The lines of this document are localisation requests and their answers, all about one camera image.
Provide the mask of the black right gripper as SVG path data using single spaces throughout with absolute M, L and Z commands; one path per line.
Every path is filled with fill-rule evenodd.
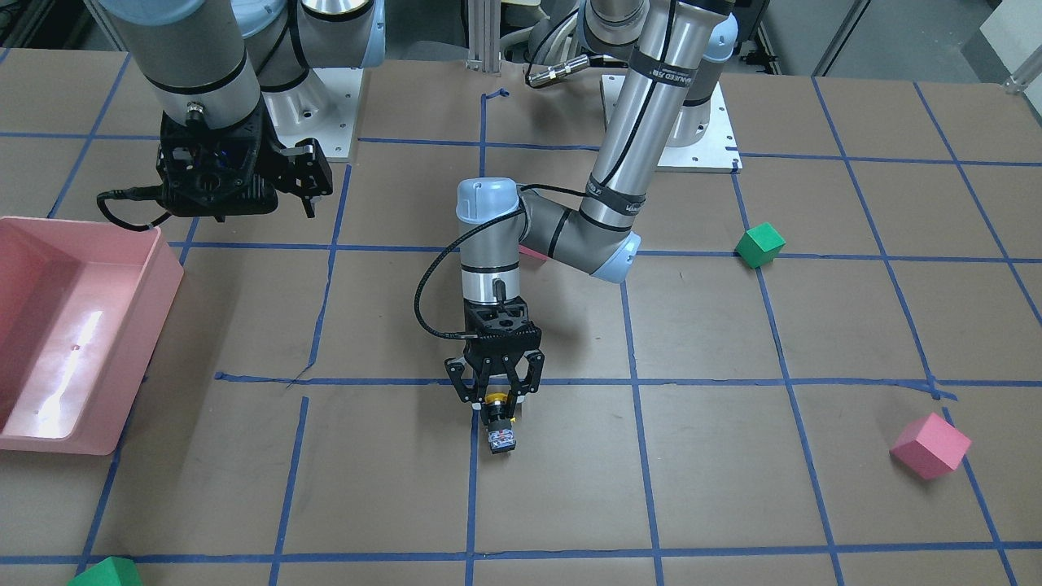
M 332 191 L 331 170 L 316 138 L 286 148 L 270 115 L 255 109 L 227 129 L 183 126 L 163 115 L 157 201 L 174 216 L 270 214 L 280 192 L 299 197 L 308 219 L 317 197 Z

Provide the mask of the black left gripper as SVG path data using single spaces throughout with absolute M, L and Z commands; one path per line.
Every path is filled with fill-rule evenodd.
M 504 374 L 508 382 L 508 408 L 542 379 L 545 356 L 540 352 L 542 329 L 529 319 L 528 306 L 520 297 L 503 304 L 464 303 L 466 331 L 464 353 L 445 361 L 458 400 L 481 409 L 491 376 Z

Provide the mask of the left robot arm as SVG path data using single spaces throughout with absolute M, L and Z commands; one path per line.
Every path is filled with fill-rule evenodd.
M 542 333 L 521 296 L 521 247 L 592 277 L 626 278 L 639 249 L 632 222 L 713 30 L 731 1 L 652 1 L 628 63 L 580 207 L 544 198 L 535 186 L 480 177 L 458 184 L 464 352 L 445 363 L 462 401 L 510 421 L 542 379 Z

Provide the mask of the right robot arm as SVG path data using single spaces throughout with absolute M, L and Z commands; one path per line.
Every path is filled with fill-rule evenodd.
M 319 71 L 386 55 L 381 1 L 103 1 L 160 101 L 160 184 L 108 190 L 99 211 L 121 229 L 171 216 L 271 214 L 294 195 L 306 216 L 334 189 L 312 129 L 334 100 Z

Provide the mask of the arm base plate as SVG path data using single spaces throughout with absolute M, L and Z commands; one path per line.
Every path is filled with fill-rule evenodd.
M 329 162 L 350 162 L 364 76 L 362 69 L 313 69 L 295 88 L 264 90 L 280 142 L 291 147 L 316 138 Z
M 742 167 L 725 96 L 718 83 L 708 103 L 681 109 L 656 170 L 729 173 Z

